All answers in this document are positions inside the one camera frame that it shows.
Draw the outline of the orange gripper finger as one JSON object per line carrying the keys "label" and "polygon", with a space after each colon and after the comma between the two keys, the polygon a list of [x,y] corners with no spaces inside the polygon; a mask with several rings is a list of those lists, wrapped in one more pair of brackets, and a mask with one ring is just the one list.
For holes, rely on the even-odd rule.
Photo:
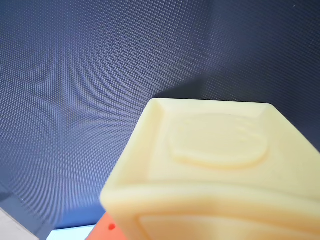
{"label": "orange gripper finger", "polygon": [[126,236],[106,212],[95,225],[86,240],[126,240]]}

